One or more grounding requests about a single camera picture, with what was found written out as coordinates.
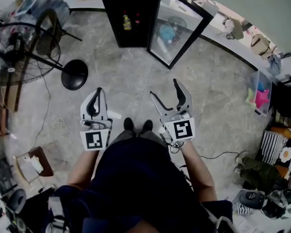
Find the pink object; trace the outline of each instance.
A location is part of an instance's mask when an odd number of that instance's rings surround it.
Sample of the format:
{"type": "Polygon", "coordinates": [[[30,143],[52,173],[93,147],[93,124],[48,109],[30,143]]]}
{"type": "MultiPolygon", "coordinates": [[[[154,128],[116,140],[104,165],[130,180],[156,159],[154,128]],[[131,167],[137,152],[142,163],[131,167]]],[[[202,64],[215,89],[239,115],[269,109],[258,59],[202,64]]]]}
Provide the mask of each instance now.
{"type": "Polygon", "coordinates": [[[270,92],[269,89],[262,92],[259,90],[257,91],[257,97],[256,97],[257,108],[260,108],[263,104],[269,102],[269,99],[267,98],[269,92],[270,92]]]}

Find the display fridge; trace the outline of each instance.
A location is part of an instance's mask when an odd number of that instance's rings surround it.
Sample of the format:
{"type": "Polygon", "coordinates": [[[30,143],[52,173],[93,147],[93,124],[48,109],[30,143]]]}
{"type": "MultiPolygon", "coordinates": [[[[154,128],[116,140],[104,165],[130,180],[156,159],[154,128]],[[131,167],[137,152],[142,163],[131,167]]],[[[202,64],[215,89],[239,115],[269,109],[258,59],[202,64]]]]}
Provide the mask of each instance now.
{"type": "Polygon", "coordinates": [[[146,47],[171,69],[213,16],[192,0],[102,0],[119,47],[146,47]]]}

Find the gray tile floor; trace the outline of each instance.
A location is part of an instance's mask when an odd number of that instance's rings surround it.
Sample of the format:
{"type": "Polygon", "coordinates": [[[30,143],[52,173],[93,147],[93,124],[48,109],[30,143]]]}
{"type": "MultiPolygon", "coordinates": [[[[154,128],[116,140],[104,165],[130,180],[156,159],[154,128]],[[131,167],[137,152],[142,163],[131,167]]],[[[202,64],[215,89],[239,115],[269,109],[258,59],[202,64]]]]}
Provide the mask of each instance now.
{"type": "MultiPolygon", "coordinates": [[[[121,119],[113,121],[111,141],[123,130],[125,117],[131,117],[137,128],[146,119],[151,119],[157,132],[161,124],[149,92],[157,93],[167,106],[175,106],[178,100],[172,80],[176,78],[193,98],[197,132],[194,145],[201,155],[213,157],[224,151],[242,150],[254,154],[258,150],[269,118],[259,117],[244,102],[246,78],[253,70],[234,56],[198,39],[174,68],[168,70],[145,49],[120,49],[103,12],[73,12],[65,29],[83,41],[64,36],[60,42],[61,63],[82,59],[88,65],[89,77],[78,91],[68,91],[62,86],[58,70],[45,77],[51,100],[36,144],[56,145],[50,152],[64,161],[55,176],[46,179],[48,184],[64,184],[68,170],[82,153],[80,105],[99,86],[105,90],[108,109],[121,115],[121,119]],[[64,119],[66,127],[53,128],[56,117],[64,119]]],[[[5,151],[10,160],[34,145],[47,104],[48,93],[43,79],[23,85],[19,111],[10,117],[14,138],[5,138],[5,151]]],[[[177,164],[184,164],[181,153],[171,156],[177,164]]],[[[239,183],[233,173],[234,157],[234,154],[226,154],[215,160],[205,160],[221,199],[239,183]]],[[[36,186],[35,191],[41,187],[39,183],[36,186]]]]}

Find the fan base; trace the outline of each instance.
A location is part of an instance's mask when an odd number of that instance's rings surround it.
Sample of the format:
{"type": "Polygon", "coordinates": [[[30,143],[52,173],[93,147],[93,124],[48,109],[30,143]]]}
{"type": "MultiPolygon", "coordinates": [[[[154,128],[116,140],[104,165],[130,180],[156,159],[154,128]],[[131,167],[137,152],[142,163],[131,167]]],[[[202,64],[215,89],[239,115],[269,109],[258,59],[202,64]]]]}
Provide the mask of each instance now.
{"type": "Polygon", "coordinates": [[[62,72],[62,83],[68,90],[75,91],[80,89],[88,77],[87,65],[82,60],[72,60],[65,65],[62,72]]]}

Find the plastic storage bin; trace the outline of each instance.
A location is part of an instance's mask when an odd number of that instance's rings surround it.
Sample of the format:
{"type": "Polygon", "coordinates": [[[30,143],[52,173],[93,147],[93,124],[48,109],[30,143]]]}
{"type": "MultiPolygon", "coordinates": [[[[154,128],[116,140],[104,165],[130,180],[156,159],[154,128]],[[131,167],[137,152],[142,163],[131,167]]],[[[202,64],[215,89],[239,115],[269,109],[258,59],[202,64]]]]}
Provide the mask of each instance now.
{"type": "Polygon", "coordinates": [[[248,78],[248,97],[246,102],[256,109],[258,114],[267,116],[272,95],[272,82],[260,71],[248,78]]]}

